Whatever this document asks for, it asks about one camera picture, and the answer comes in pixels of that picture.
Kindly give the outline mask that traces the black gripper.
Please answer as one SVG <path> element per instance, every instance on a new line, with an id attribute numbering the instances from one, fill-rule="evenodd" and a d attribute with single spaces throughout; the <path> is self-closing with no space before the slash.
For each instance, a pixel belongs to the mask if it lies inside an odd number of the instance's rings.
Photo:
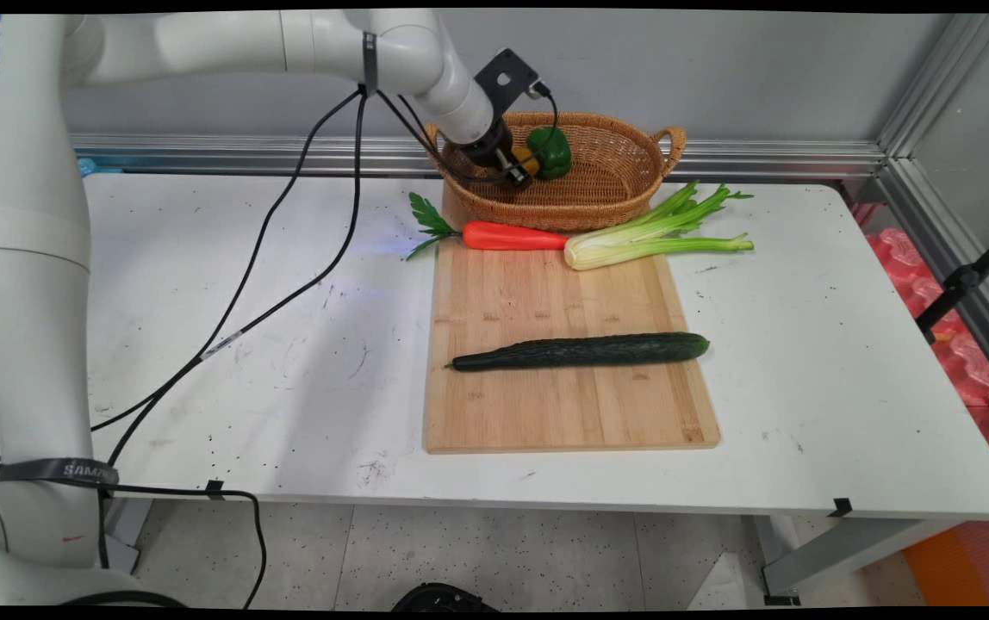
<path id="1" fill-rule="evenodd" d="M 505 181 L 514 191 L 524 189 L 537 176 L 537 166 L 526 163 L 526 146 L 513 145 L 512 133 L 503 119 L 495 119 L 482 137 L 458 150 L 477 168 L 505 171 Z"/>

